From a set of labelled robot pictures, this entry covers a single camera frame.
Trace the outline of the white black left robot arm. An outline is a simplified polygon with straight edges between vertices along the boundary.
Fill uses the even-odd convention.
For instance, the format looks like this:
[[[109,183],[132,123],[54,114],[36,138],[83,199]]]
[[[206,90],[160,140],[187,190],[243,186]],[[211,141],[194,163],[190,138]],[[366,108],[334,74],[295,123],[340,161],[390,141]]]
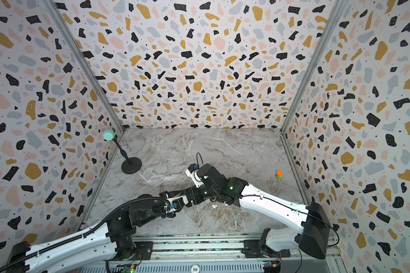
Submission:
[[[127,258],[135,244],[131,236],[137,227],[156,218],[173,218],[192,201],[182,195],[172,198],[142,195],[108,213],[100,222],[51,242],[13,246],[0,273],[66,273],[100,260]]]

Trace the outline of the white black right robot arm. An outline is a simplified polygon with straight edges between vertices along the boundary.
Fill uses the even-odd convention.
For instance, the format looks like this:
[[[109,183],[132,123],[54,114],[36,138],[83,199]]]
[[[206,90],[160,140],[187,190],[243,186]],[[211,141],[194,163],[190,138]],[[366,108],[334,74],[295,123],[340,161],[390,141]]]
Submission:
[[[187,190],[191,204],[212,200],[262,213],[286,225],[290,232],[284,238],[267,228],[259,242],[262,253],[273,256],[284,249],[299,248],[316,259],[325,259],[333,227],[323,207],[316,202],[297,204],[268,194],[238,177],[226,178],[210,164],[191,164],[185,171],[194,186]]]

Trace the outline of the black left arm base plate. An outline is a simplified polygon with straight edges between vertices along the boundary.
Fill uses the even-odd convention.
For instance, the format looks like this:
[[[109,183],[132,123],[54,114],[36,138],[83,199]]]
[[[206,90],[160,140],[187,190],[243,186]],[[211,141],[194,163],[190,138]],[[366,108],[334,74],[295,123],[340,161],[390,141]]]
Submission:
[[[131,246],[126,248],[126,252],[123,255],[123,260],[132,261],[144,261],[150,260],[153,252],[153,241],[134,241]]]

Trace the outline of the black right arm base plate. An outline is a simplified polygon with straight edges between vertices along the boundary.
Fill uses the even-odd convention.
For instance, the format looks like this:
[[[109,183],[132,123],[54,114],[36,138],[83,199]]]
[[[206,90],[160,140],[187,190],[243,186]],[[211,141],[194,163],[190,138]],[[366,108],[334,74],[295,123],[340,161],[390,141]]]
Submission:
[[[291,256],[289,249],[274,251],[260,240],[244,240],[241,252],[246,258],[289,258]]]

